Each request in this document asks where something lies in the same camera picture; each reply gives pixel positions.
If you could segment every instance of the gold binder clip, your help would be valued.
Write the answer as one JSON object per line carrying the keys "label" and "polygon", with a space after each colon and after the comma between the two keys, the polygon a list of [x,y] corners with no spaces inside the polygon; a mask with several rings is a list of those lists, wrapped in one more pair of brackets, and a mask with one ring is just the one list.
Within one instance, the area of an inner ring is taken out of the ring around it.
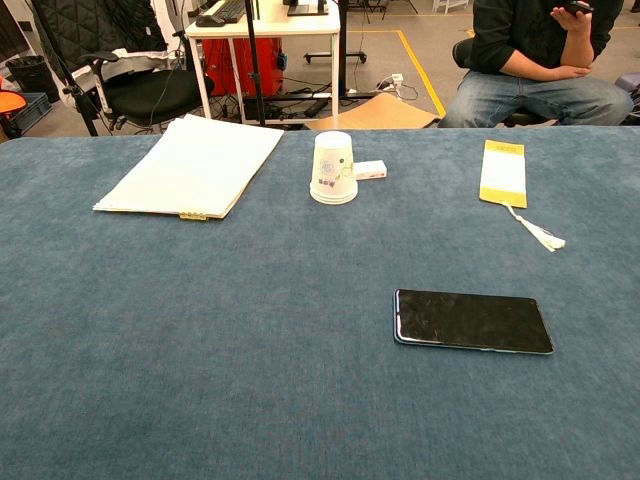
{"label": "gold binder clip", "polygon": [[196,212],[180,212],[178,216],[180,217],[180,220],[199,220],[201,222],[206,222],[208,220],[206,215]]}

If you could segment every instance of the white tassel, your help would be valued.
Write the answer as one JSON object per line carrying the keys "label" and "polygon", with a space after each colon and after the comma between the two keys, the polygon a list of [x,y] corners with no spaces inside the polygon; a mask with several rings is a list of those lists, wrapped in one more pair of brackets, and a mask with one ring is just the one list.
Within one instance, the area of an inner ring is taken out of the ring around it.
{"label": "white tassel", "polygon": [[503,205],[507,207],[507,210],[509,210],[509,213],[513,215],[513,218],[515,218],[522,225],[524,225],[524,228],[529,230],[531,234],[534,237],[536,237],[538,241],[542,245],[544,245],[544,247],[550,252],[555,252],[556,250],[564,247],[565,244],[567,243],[561,238],[554,237],[550,232],[547,232],[544,228],[540,228],[537,225],[534,225],[533,223],[528,222],[527,220],[522,218],[520,215],[516,215],[515,212],[513,211],[513,208],[511,208],[511,205],[508,205],[506,203],[503,203]]}

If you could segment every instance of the small white box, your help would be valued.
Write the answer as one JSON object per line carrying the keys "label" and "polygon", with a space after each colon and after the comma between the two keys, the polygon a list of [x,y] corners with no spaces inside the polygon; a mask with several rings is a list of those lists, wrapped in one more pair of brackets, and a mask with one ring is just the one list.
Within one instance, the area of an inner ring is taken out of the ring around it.
{"label": "small white box", "polygon": [[353,164],[353,168],[356,172],[356,180],[384,178],[387,176],[387,167],[382,160],[356,162]]}

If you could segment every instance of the monitor stand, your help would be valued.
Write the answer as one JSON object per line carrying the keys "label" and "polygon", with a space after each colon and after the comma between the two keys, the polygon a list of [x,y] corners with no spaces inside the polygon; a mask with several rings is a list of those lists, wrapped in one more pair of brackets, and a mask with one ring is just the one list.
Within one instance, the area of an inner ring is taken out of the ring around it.
{"label": "monitor stand", "polygon": [[307,5],[298,5],[298,2],[295,2],[295,4],[289,5],[289,10],[287,11],[288,17],[310,17],[317,15],[329,15],[329,6],[325,0],[318,0],[317,4]]}

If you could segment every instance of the table leg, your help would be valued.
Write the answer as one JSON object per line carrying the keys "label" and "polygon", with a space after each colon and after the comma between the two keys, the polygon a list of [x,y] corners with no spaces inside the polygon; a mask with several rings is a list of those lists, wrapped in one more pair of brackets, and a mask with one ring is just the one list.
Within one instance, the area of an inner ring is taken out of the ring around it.
{"label": "table leg", "polygon": [[333,128],[338,129],[338,105],[340,102],[339,70],[340,70],[340,36],[333,34],[333,46],[331,48],[331,116],[333,117]]}
{"label": "table leg", "polygon": [[238,62],[236,61],[236,50],[233,47],[233,38],[229,38],[229,53],[231,53],[231,65],[233,65],[233,78],[236,81],[236,94],[238,95],[238,108],[240,109],[240,119],[242,123],[246,123],[247,118],[244,116],[244,103],[242,101],[242,87],[240,86],[240,77],[238,76]]}
{"label": "table leg", "polygon": [[196,78],[198,79],[198,88],[200,89],[200,99],[202,100],[202,109],[204,110],[204,116],[211,118],[211,109],[209,108],[209,93],[204,83],[204,73],[202,72],[202,64],[200,58],[198,58],[198,46],[196,45],[195,38],[189,38],[189,45],[191,45],[191,56],[193,57],[193,65],[196,69]]}

